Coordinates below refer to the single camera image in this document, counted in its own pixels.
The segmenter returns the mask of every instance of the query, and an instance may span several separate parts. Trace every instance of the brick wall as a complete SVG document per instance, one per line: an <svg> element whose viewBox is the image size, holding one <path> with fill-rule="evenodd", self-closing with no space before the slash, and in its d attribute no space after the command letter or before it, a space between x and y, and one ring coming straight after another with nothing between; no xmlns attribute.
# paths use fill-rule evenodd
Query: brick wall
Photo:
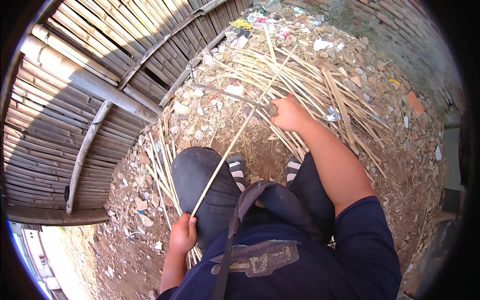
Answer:
<svg viewBox="0 0 480 300"><path fill-rule="evenodd" d="M418 0L298 2L326 11L330 25L358 38L368 37L369 51L393 59L415 88L428 94L446 127L459 126L464 102L458 70L441 31Z"/></svg>

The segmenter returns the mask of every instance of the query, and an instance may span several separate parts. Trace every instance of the left hand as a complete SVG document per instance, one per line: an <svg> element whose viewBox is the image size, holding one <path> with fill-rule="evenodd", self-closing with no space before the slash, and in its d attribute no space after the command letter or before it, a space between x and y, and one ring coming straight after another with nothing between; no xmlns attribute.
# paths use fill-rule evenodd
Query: left hand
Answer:
<svg viewBox="0 0 480 300"><path fill-rule="evenodd" d="M168 251L177 254L187 254L197 243L197 218L190 214L181 215L180 219L172 224L170 247Z"/></svg>

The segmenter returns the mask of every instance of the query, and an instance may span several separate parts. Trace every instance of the soil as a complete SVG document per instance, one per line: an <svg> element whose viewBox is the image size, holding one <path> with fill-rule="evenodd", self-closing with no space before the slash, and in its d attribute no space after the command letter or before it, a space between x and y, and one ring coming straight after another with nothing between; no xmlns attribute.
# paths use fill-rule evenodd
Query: soil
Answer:
<svg viewBox="0 0 480 300"><path fill-rule="evenodd" d="M380 56L375 59L388 61ZM444 130L428 95L415 92L425 112L419 116L412 113L407 93L413 89L413 83L405 79L396 65L383 64L384 72L371 65L373 68L370 66L368 71L368 82L376 91L371 106L391 130L385 130L382 147L365 136L359 124L354 121L352 124L354 132L382 161L386 177L360 150L359 160L371 176L374 190L382 203L406 280L411 270L416 268L418 258L435 230L430 212L438 208L445 167L444 159L435 159L435 149L437 146L442 149ZM198 69L200 71L196 76L194 72L194 77L204 79L211 76L207 68L199 66ZM384 73L400 82L399 86L389 82ZM222 155L245 120L245 105L210 92L200 98L185 98L182 95L192 90L191 83L187 82L176 92L176 100L186 105L190 112L177 114L171 106L166 108L165 119L161 119L162 123L166 122L164 127L168 128L167 142L174 143L176 153L190 146L203 146L211 147ZM227 78L216 81L216 87L220 89L228 84L235 85L235 82ZM227 113L219 111L219 105L222 110L227 109ZM198 108L202 109L203 115L197 113ZM408 117L408 128L404 125L404 116ZM151 133L156 142L158 132L154 124L142 134ZM118 163L113 173L112 189L105 204L112 216L110 222L67 229L67 235L75 244L69 249L72 255L89 253L92 257L92 261L88 262L89 268L82 269L82 274L90 272L88 276L83 276L94 278L100 287L97 294L92 293L93 299L142 299L142 296L148 299L149 292L152 295L152 290L158 291L169 240L164 214L167 213L171 221L175 221L178 214L173 203L166 203L166 210L155 204L158 190L153 178L144 169L144 151L150 146L148 140L148 134L141 135L139 143ZM260 118L253 118L245 128L229 154L230 157L234 155L244 160L247 184L260 179L285 184L285 164L292 153ZM137 201L142 200L147 201L147 208L138 211ZM140 214L152 220L153 225L145 226L139 218ZM78 237L90 242L75 243ZM163 243L161 251L154 248L158 241ZM109 267L113 269L113 277L106 274Z"/></svg>

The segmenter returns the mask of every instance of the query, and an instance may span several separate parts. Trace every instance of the navy shirt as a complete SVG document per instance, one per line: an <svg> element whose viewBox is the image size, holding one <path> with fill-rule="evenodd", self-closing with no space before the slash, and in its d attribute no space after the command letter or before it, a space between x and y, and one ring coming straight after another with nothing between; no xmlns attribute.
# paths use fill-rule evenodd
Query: navy shirt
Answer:
<svg viewBox="0 0 480 300"><path fill-rule="evenodd" d="M376 197L335 220L335 249L289 224L259 225L234 237L225 299L396 299L398 256ZM163 299L210 299L227 233L219 236L179 287Z"/></svg>

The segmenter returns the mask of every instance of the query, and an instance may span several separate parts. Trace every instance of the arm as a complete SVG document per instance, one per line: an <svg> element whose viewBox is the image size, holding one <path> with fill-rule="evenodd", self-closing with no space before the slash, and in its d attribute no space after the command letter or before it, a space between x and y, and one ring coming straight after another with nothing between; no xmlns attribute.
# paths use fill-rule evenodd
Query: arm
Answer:
<svg viewBox="0 0 480 300"><path fill-rule="evenodd" d="M187 253L197 242L197 218L190 214L181 215L178 222L172 224L170 247L165 255L160 293L178 287L187 273L185 260Z"/></svg>
<svg viewBox="0 0 480 300"><path fill-rule="evenodd" d="M335 207L335 217L354 202L375 195L355 155L295 99L271 102L278 107L272 123L285 131L297 132L310 149L320 181Z"/></svg>

